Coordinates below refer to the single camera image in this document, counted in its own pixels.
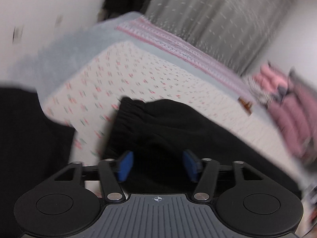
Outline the black pants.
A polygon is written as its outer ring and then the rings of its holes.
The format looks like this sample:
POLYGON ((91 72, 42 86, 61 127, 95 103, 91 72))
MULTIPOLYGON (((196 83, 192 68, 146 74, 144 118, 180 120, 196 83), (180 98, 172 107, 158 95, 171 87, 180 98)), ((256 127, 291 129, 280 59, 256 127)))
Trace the black pants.
POLYGON ((228 130, 188 105, 161 99, 143 102, 122 98, 102 157, 132 152, 134 163, 127 188, 135 193, 189 192, 183 151, 221 164, 243 161, 301 196, 297 183, 228 130))

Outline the cherry print bed mat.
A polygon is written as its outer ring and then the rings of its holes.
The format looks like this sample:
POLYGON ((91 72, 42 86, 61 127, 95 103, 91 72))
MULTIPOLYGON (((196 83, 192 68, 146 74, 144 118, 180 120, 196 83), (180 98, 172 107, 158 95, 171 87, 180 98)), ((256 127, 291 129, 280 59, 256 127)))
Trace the cherry print bed mat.
POLYGON ((107 48, 44 104, 46 115, 77 130, 72 162, 93 165, 100 159, 112 115, 124 96, 144 102, 172 99, 187 104, 237 135, 291 177, 300 178, 297 164, 272 123, 255 113, 248 115, 236 99, 215 85, 129 41, 107 48))

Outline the brown hair claw clip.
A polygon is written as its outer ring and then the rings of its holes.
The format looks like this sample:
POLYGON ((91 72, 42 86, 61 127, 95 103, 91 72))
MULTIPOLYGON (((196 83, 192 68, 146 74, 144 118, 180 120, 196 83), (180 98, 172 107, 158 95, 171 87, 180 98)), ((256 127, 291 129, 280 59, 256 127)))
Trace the brown hair claw clip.
POLYGON ((242 97, 238 98, 238 102, 240 103, 240 105, 242 106, 242 108, 245 110, 245 112, 247 112, 248 115, 252 114, 252 106, 253 103, 250 101, 245 101, 242 97))

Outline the striped folded garment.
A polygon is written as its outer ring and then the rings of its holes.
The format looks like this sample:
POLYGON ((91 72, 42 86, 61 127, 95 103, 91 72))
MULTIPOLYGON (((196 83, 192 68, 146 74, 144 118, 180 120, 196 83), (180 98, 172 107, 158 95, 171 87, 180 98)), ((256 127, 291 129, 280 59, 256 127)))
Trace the striped folded garment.
POLYGON ((273 101, 273 96, 268 91, 264 91, 261 86, 251 76, 246 76, 243 81, 248 86, 250 93, 255 97, 258 104, 265 107, 273 101))

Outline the folded mauve grey comforter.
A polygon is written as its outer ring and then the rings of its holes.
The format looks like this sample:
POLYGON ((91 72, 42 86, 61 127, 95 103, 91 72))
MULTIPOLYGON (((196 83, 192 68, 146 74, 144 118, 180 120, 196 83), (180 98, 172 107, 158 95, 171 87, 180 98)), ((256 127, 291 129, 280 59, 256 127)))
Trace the folded mauve grey comforter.
POLYGON ((304 165, 316 161, 316 87, 292 69, 286 94, 281 101, 268 104, 267 111, 291 155, 304 165))

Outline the pink folded garment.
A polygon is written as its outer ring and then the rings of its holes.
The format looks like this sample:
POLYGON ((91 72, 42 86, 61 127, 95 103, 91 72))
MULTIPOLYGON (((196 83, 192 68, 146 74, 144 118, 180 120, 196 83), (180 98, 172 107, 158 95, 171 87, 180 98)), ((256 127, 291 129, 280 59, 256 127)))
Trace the pink folded garment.
POLYGON ((253 75, 253 79, 260 85, 261 89, 283 99, 288 91, 288 77, 270 63, 264 63, 260 71, 253 75))

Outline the grey bed sheet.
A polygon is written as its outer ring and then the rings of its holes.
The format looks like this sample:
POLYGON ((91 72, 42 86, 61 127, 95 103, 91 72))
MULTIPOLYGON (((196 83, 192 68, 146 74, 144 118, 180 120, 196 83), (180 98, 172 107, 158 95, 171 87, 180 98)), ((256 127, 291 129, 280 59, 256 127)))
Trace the grey bed sheet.
POLYGON ((90 29, 79 30, 41 49, 36 56, 23 57, 7 70, 8 83, 1 85, 1 109, 9 115, 14 111, 39 113, 44 110, 46 100, 95 57, 110 46, 126 41, 215 85, 238 100, 237 93, 191 64, 117 30, 120 23, 139 17, 137 13, 129 13, 90 29))

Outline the pink striped blanket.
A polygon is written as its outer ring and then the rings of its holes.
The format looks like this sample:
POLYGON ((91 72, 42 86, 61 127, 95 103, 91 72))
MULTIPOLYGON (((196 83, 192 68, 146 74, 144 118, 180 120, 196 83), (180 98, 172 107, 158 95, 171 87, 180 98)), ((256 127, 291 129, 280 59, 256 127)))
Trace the pink striped blanket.
POLYGON ((129 36, 155 46, 191 64, 193 67, 233 90, 240 97, 249 101, 254 100, 248 87, 233 71, 183 39, 156 27, 144 17, 120 23, 116 28, 129 36))

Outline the grey star curtain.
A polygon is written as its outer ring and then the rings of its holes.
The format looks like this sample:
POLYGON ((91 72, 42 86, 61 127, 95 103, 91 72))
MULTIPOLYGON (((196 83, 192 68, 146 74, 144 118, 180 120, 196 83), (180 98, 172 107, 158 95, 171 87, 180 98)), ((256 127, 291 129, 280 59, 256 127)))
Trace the grey star curtain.
POLYGON ((147 19, 238 75, 269 43, 295 0, 151 0, 147 19))

